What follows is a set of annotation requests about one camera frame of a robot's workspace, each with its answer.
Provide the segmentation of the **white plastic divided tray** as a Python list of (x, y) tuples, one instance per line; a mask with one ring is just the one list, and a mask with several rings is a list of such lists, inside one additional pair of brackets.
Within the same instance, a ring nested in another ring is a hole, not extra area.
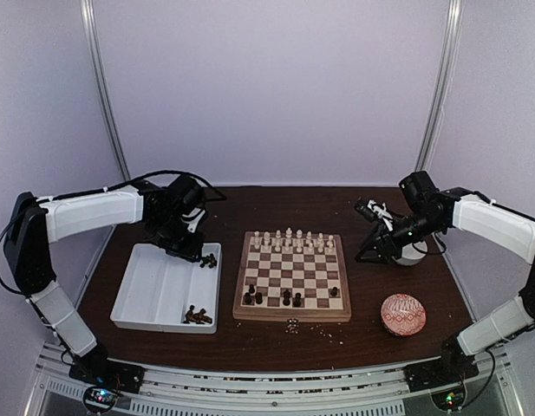
[[(131, 252), (110, 319), (118, 328), (164, 333), (205, 334), (217, 331), (222, 248), (206, 243), (202, 254), (213, 253), (218, 266), (200, 268), (172, 257), (151, 244), (136, 244)], [(193, 304), (205, 309), (213, 324), (184, 324)]]

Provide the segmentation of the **wooden chess board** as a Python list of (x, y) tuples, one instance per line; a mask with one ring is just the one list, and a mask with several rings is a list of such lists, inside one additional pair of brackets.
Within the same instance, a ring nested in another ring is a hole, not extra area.
[[(261, 322), (349, 322), (352, 308), (349, 283), (340, 236), (336, 254), (274, 254), (251, 250), (251, 231), (245, 233), (244, 245), (238, 270), (232, 315), (239, 320)], [(244, 303), (249, 285), (254, 284), (256, 293), (263, 295), (261, 304)], [(329, 295), (338, 287), (341, 296)], [(283, 305), (283, 293), (291, 292), (290, 305)], [(295, 308), (296, 293), (302, 294), (302, 306)]]

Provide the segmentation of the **dark chess piece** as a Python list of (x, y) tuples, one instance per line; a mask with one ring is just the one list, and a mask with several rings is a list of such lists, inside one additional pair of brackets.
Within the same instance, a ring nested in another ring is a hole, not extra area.
[(290, 299), (291, 299), (291, 292), (286, 289), (283, 293), (283, 305), (289, 306), (290, 305)]

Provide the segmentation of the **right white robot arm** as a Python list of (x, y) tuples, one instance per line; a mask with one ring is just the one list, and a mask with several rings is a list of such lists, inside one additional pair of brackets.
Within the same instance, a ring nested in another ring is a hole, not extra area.
[(442, 235), (455, 278), (476, 304), (477, 319), (444, 341), (434, 375), (452, 382), (476, 354), (535, 329), (535, 217), (464, 187), (439, 189), (425, 171), (409, 174), (399, 188), (409, 212), (360, 198), (355, 210), (373, 224), (361, 243), (359, 263), (406, 263), (408, 250)]

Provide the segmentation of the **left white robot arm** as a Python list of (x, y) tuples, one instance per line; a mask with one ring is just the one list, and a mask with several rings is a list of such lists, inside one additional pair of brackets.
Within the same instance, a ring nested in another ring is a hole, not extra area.
[(9, 222), (0, 233), (0, 265), (13, 284), (0, 283), (23, 297), (78, 358), (81, 371), (96, 385), (114, 378), (97, 336), (73, 304), (83, 272), (115, 226), (141, 224), (152, 245), (174, 257), (197, 262), (204, 237), (197, 229), (206, 218), (206, 192), (211, 184), (191, 172), (172, 170), (168, 185), (156, 185), (159, 170), (116, 185), (87, 191), (37, 197), (17, 196)]

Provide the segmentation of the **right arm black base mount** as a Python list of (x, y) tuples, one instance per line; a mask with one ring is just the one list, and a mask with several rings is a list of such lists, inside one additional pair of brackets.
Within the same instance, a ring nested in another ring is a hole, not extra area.
[(451, 368), (446, 367), (441, 359), (409, 364), (403, 372), (411, 393), (458, 384), (480, 373), (475, 364)]

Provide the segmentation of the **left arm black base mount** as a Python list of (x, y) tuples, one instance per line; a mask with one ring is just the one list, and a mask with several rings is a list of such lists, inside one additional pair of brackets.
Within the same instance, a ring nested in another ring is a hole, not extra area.
[(138, 393), (144, 375), (145, 369), (141, 366), (111, 360), (78, 362), (69, 369), (71, 379), (121, 393)]

